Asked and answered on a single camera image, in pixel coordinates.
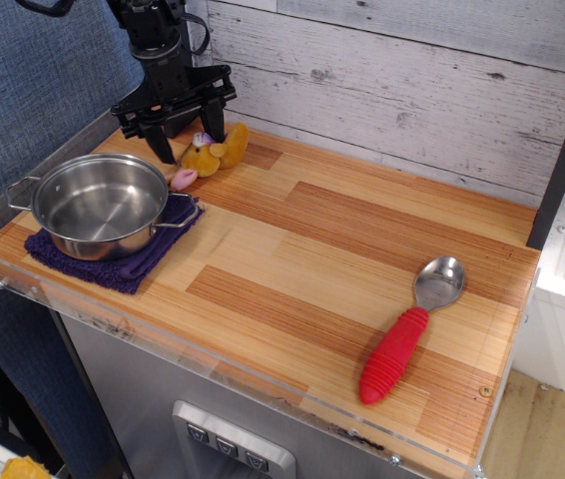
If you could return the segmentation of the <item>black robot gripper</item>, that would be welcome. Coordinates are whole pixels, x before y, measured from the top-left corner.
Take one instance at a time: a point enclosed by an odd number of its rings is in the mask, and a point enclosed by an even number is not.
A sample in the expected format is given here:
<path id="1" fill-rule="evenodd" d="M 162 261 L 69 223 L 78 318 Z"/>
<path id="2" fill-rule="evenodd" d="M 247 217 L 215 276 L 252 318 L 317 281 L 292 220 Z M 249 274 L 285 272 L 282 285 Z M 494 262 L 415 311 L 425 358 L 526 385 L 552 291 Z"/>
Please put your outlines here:
<path id="1" fill-rule="evenodd" d="M 225 140 L 224 107 L 236 97 L 229 66 L 188 66 L 178 44 L 154 49 L 133 46 L 131 53 L 140 62 L 144 79 L 111 109 L 125 137 L 145 137 L 159 160 L 168 165 L 175 158 L 164 126 L 177 133 L 200 118 L 215 143 Z"/>

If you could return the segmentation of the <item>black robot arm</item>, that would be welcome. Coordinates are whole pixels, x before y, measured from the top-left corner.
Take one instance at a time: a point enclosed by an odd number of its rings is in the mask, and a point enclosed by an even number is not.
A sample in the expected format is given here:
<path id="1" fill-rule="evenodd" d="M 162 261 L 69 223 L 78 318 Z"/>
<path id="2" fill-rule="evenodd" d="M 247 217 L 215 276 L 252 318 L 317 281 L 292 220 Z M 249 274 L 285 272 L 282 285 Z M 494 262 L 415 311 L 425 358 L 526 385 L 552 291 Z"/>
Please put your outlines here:
<path id="1" fill-rule="evenodd" d="M 236 96 L 228 65 L 194 67 L 191 58 L 205 52 L 183 41 L 182 26 L 201 18 L 185 11 L 183 1 L 111 1 L 110 9 L 130 40 L 130 53 L 141 64 L 144 79 L 111 108 L 124 136 L 138 137 L 165 164 L 175 161 L 169 139 L 200 119 L 213 140 L 225 139 L 224 107 Z"/>

